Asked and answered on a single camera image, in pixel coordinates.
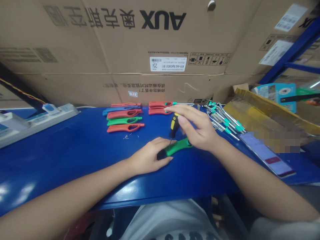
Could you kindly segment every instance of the forearm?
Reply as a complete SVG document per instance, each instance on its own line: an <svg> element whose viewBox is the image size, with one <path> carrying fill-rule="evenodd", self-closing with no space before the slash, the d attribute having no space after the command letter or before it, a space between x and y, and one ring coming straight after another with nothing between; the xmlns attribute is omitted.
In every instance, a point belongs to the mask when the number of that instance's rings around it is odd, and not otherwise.
<svg viewBox="0 0 320 240"><path fill-rule="evenodd" d="M319 213L272 173L234 148L225 139L211 151L251 204L266 217L283 221L309 221Z"/></svg>
<svg viewBox="0 0 320 240"><path fill-rule="evenodd" d="M53 189L0 218L2 239L54 239L134 175L121 161Z"/></svg>

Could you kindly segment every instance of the blue metal shelf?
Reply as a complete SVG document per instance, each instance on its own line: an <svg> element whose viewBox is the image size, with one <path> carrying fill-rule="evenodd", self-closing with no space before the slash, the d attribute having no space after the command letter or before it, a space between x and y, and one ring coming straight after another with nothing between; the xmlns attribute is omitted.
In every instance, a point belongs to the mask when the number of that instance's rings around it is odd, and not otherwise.
<svg viewBox="0 0 320 240"><path fill-rule="evenodd" d="M320 17L317 17L310 27L298 38L291 48L280 58L280 60L261 79L259 84L273 83L285 70L294 68L302 71L320 74L320 68L310 67L294 62L310 48L320 37Z"/></svg>

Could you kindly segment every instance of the aux logo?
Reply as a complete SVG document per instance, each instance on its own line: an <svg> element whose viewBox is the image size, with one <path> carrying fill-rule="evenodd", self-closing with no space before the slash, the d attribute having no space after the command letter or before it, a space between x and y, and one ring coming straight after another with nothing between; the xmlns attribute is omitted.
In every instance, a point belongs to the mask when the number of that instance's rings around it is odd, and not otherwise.
<svg viewBox="0 0 320 240"><path fill-rule="evenodd" d="M147 26L150 29L159 29L160 15L163 15L164 16L164 30L169 30L169 18L171 19L173 30L179 30L185 16L187 15L186 13L183 13L181 16L179 16L179 15L175 15L174 12L169 12L169 14L168 14L166 11L157 11L156 14L154 15L154 25L153 25L153 23L151 22L151 18L153 16L153 14L155 13L155 11L150 11L150 13L147 14L146 11L140 10L140 13L143 16L144 21L145 21L142 26L142 29L145 29Z"/></svg>

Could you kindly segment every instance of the power strip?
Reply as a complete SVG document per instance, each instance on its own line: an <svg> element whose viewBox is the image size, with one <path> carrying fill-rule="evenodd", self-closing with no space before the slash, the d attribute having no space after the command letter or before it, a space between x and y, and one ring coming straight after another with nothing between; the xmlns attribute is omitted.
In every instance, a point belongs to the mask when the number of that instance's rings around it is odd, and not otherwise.
<svg viewBox="0 0 320 240"><path fill-rule="evenodd" d="M18 132L11 128L0 131L0 149L17 142L23 138L29 137L32 134L40 132L48 127L63 122L80 113L72 104L68 103L58 108L59 113L50 116L49 114L40 114L38 117L29 120L30 127Z"/></svg>

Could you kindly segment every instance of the wire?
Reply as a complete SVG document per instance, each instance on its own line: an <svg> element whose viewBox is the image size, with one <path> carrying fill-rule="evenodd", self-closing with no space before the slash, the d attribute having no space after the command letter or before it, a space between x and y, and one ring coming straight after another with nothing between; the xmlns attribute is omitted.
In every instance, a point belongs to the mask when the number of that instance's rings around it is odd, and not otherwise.
<svg viewBox="0 0 320 240"><path fill-rule="evenodd" d="M76 107L76 108L96 108L96 107L91 107L91 106L81 106L81 107Z"/></svg>
<svg viewBox="0 0 320 240"><path fill-rule="evenodd" d="M5 80L3 80L2 78L0 78L0 81L8 84L9 86L13 87L14 89L18 90L19 92L23 93L24 95L27 95L29 98L37 100L39 102L41 102L42 104L46 104L44 101L40 100L39 98L36 98L35 96L32 96L28 93L25 93L24 91L21 91L19 88L16 88L15 86L13 86L11 83L6 82Z"/></svg>

